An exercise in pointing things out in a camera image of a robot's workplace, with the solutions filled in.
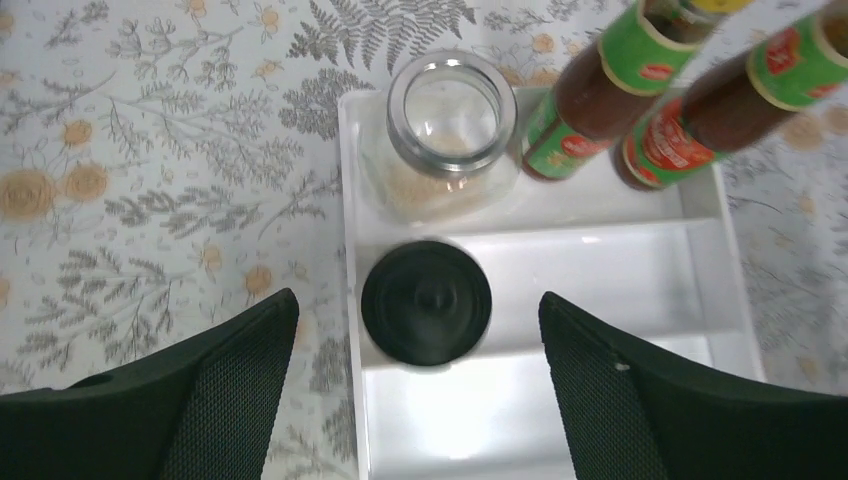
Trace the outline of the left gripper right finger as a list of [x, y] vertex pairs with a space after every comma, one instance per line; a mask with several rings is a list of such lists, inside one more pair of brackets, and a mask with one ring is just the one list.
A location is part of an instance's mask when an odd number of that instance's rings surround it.
[[732, 375], [548, 292], [544, 353], [580, 479], [843, 479], [847, 400]]

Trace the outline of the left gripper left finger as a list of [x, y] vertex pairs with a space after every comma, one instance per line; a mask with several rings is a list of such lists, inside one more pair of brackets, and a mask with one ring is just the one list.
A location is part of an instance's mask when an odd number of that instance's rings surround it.
[[5, 479], [258, 479], [299, 318], [289, 289], [64, 389], [1, 399]]

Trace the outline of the white plastic organizer tray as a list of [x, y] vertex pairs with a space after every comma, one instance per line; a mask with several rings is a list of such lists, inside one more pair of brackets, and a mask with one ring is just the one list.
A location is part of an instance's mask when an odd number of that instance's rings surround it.
[[[338, 104], [348, 318], [363, 479], [570, 479], [574, 475], [538, 325], [553, 292], [690, 360], [762, 379], [723, 181], [702, 170], [666, 190], [625, 186], [607, 155], [569, 181], [520, 176], [501, 201], [422, 226], [393, 221], [358, 165], [375, 91]], [[466, 251], [493, 295], [477, 348], [444, 368], [380, 353], [360, 315], [372, 266], [420, 238]]]

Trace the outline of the black cap white bean jar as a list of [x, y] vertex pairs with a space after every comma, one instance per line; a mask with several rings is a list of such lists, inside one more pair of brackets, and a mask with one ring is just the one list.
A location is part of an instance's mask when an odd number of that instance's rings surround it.
[[412, 367], [441, 367], [472, 352], [491, 312], [481, 266], [464, 250], [435, 240], [387, 252], [360, 296], [361, 319], [377, 349]]

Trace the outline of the clear glass jar metal rim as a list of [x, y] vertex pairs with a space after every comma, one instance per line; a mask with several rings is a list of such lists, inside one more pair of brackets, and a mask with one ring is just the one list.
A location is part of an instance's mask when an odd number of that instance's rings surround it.
[[421, 225], [501, 200], [519, 175], [507, 153], [517, 125], [513, 89], [487, 60], [464, 50], [411, 60], [363, 113], [358, 166], [371, 202]]

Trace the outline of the red label sauce bottle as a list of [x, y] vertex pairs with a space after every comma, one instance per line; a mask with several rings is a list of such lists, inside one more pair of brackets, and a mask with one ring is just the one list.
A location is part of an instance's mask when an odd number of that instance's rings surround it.
[[847, 81], [847, 4], [831, 1], [711, 68], [639, 120], [612, 156], [619, 178], [665, 189], [757, 143]]

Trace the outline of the green label sauce bottle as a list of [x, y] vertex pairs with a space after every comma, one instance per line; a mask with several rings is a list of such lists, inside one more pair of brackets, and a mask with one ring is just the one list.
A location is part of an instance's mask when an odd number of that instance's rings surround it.
[[559, 181], [614, 145], [671, 87], [739, 1], [637, 1], [573, 59], [528, 119], [521, 163]]

